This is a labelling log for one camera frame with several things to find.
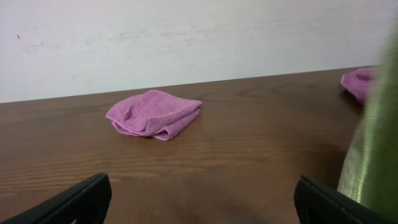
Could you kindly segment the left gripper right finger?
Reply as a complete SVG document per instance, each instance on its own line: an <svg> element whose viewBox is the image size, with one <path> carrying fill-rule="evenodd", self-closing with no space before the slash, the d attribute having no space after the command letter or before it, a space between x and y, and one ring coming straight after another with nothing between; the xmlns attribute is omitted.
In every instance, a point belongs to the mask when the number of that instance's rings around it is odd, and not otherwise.
<svg viewBox="0 0 398 224"><path fill-rule="evenodd" d="M297 182L294 205L300 224L396 224L306 175Z"/></svg>

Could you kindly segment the green cloth with label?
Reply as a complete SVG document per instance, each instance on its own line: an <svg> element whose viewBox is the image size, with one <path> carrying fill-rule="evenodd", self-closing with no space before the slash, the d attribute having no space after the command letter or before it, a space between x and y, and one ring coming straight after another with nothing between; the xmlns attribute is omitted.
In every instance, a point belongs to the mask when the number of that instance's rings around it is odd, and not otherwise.
<svg viewBox="0 0 398 224"><path fill-rule="evenodd" d="M370 81L363 118L348 149L338 191L397 221L397 31Z"/></svg>

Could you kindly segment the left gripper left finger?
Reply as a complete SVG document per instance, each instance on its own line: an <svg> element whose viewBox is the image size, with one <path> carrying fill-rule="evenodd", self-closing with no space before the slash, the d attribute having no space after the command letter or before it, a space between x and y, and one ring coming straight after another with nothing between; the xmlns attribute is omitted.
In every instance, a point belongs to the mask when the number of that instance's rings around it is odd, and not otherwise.
<svg viewBox="0 0 398 224"><path fill-rule="evenodd" d="M109 177L95 174L3 224L103 224L112 197Z"/></svg>

